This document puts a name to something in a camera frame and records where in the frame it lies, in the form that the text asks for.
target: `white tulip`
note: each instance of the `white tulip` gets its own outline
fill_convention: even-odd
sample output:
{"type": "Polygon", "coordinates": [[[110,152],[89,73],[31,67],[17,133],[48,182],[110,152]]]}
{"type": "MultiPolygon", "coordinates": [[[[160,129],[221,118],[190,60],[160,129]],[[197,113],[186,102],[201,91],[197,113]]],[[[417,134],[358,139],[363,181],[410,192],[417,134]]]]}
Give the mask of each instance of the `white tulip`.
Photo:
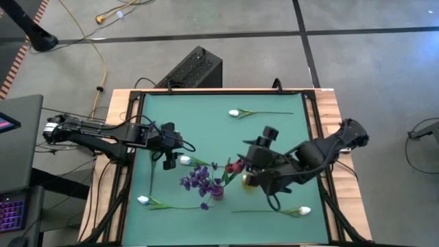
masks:
{"type": "Polygon", "coordinates": [[[239,115],[239,111],[238,111],[238,110],[230,110],[230,111],[228,112],[228,114],[229,114],[230,116],[232,116],[232,117],[238,117],[238,115],[239,115]]]}
{"type": "Polygon", "coordinates": [[[139,197],[137,198],[137,200],[138,200],[141,204],[143,204],[143,205],[147,205],[148,202],[150,201],[150,199],[149,199],[148,197],[146,197],[146,196],[139,196],[139,197]]]}
{"type": "Polygon", "coordinates": [[[188,165],[190,163],[191,163],[191,157],[188,157],[188,156],[181,156],[180,157],[180,164],[188,165]]]}
{"type": "Polygon", "coordinates": [[[307,215],[309,212],[311,212],[311,209],[309,207],[300,207],[298,212],[300,215],[307,215]]]}

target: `yellow cable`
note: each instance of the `yellow cable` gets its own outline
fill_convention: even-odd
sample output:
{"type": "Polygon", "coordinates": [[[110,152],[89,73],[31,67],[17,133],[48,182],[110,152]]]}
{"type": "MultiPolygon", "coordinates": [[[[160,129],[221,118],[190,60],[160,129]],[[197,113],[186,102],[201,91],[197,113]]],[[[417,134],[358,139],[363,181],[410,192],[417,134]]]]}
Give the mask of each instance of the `yellow cable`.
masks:
{"type": "Polygon", "coordinates": [[[132,5],[132,4],[133,4],[134,2],[136,2],[136,1],[137,1],[137,0],[132,0],[131,2],[125,4],[124,6],[122,6],[122,7],[120,7],[120,8],[117,8],[117,9],[115,9],[115,10],[113,10],[113,11],[110,11],[109,13],[103,14],[103,15],[101,15],[101,16],[96,16],[96,22],[97,22],[97,24],[102,24],[102,23],[105,21],[105,19],[107,19],[108,17],[114,15],[114,14],[117,13],[118,11],[123,10],[124,8],[128,7],[129,5],[132,5]]]}
{"type": "MultiPolygon", "coordinates": [[[[68,9],[68,7],[62,2],[62,0],[59,0],[59,2],[61,3],[61,5],[64,7],[64,9],[69,13],[70,17],[75,21],[76,25],[78,26],[78,28],[81,31],[81,34],[84,37],[84,40],[87,41],[88,43],[90,43],[93,48],[95,48],[96,52],[99,54],[99,57],[101,58],[102,61],[102,65],[104,66],[104,76],[102,78],[101,84],[99,85],[100,87],[103,87],[107,81],[107,65],[105,63],[104,57],[102,56],[101,52],[97,49],[96,45],[93,44],[93,42],[91,42],[86,34],[84,33],[84,31],[82,30],[80,24],[78,23],[78,21],[76,21],[76,18],[72,15],[72,13],[70,12],[70,10],[68,9]]],[[[93,103],[93,111],[91,113],[91,119],[95,119],[95,110],[96,110],[96,106],[97,106],[97,100],[99,99],[99,94],[101,93],[101,91],[97,91],[96,93],[96,97],[95,97],[95,103],[93,103]]]]}

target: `black stand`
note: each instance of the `black stand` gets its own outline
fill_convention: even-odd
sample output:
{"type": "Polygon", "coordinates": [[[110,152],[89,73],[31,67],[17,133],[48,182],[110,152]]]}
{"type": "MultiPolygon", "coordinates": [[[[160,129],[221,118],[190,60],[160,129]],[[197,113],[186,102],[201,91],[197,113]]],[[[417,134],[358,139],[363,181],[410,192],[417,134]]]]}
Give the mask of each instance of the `black stand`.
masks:
{"type": "Polygon", "coordinates": [[[418,130],[416,132],[409,132],[409,137],[411,140],[419,140],[421,137],[426,135],[434,135],[434,138],[439,144],[439,122],[433,123],[430,126],[418,130]]]}
{"type": "Polygon", "coordinates": [[[45,190],[87,200],[89,186],[32,168],[29,187],[40,185],[45,190]]]}
{"type": "Polygon", "coordinates": [[[0,0],[0,7],[27,34],[36,51],[49,51],[58,44],[58,39],[33,22],[14,0],[0,0]]]}

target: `vase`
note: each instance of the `vase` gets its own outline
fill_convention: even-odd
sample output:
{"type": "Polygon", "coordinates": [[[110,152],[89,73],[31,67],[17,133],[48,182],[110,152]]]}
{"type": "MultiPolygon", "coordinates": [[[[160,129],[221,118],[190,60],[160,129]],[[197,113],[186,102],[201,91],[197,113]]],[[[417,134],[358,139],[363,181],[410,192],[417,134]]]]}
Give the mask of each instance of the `vase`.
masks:
{"type": "Polygon", "coordinates": [[[217,193],[212,194],[212,198],[214,200],[222,200],[223,197],[224,197],[224,187],[220,187],[217,193]]]}

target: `black box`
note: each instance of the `black box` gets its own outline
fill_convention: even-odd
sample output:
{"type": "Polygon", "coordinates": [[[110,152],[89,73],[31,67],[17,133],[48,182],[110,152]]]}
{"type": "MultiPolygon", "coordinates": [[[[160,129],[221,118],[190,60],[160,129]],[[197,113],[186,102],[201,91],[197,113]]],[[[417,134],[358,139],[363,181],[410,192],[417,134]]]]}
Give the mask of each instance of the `black box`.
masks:
{"type": "Polygon", "coordinates": [[[197,46],[156,88],[222,88],[222,59],[197,46]]]}

